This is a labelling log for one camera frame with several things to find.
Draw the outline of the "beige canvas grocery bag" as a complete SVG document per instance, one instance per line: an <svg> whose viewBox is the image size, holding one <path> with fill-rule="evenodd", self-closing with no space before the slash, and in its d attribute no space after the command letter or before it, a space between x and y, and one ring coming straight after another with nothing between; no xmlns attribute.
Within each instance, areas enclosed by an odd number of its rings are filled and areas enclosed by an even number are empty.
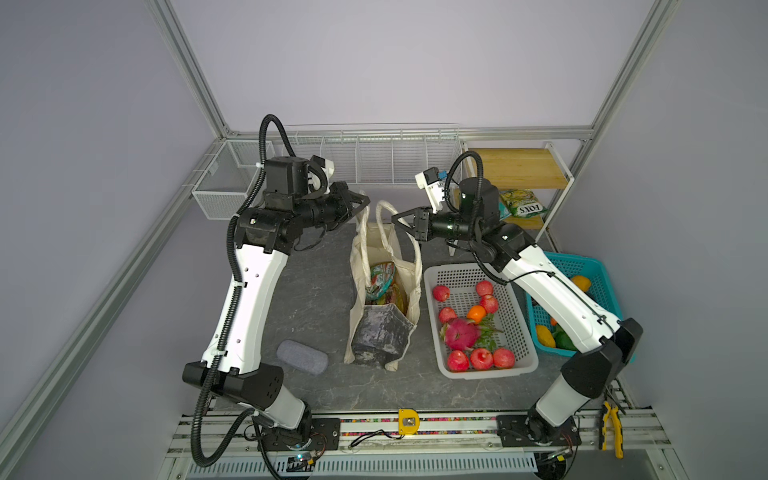
<svg viewBox="0 0 768 480"><path fill-rule="evenodd" d="M423 262L418 242L411 239L414 258L403 257L397 229L384 213L398 210L381 200L356 216L350 252L354 301L344 362L388 371L398 369L420 319Z"/></svg>

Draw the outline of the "orange pink snack bag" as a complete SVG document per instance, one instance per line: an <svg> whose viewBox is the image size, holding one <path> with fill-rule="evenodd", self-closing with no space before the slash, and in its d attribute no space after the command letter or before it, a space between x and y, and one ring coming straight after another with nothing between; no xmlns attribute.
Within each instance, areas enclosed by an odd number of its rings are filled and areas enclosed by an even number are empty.
<svg viewBox="0 0 768 480"><path fill-rule="evenodd" d="M393 283L383 296L384 305L394 305L403 315L407 314L408 296L399 284Z"/></svg>

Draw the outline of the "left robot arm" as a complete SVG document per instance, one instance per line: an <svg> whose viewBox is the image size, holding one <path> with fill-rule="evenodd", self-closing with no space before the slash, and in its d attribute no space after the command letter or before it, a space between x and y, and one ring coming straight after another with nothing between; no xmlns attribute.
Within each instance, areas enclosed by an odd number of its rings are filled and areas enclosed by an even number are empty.
<svg viewBox="0 0 768 480"><path fill-rule="evenodd" d="M322 157L274 157L263 165L263 203L237 215L227 238L234 273L214 335L182 379L203 388L210 378L210 393L253 409L272 428L297 430L309 408L284 386L282 369L261 355L274 290L306 230L331 232L370 201L333 180L335 166Z"/></svg>

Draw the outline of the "teal pink snack bag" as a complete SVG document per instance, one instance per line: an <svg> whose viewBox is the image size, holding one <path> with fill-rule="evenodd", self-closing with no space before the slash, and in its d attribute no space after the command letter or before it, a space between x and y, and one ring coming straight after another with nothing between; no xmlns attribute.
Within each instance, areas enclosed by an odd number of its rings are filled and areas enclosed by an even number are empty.
<svg viewBox="0 0 768 480"><path fill-rule="evenodd" d="M370 270L370 285L366 288L366 300L378 301L384 297L395 279L396 266L393 262L375 264Z"/></svg>

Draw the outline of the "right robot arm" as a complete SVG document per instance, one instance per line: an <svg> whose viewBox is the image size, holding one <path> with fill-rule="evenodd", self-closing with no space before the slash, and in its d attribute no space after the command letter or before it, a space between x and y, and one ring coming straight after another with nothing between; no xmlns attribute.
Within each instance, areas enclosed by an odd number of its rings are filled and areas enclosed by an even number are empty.
<svg viewBox="0 0 768 480"><path fill-rule="evenodd" d="M460 182L460 203L450 203L452 177L430 168L416 175L430 204L394 215L394 223L415 240L434 238L466 243L485 275L514 283L550 314L576 352L560 375L516 428L518 436L549 445L568 421L630 363L643 329L622 320L591 299L547 257L521 227L503 221L499 191L480 175Z"/></svg>

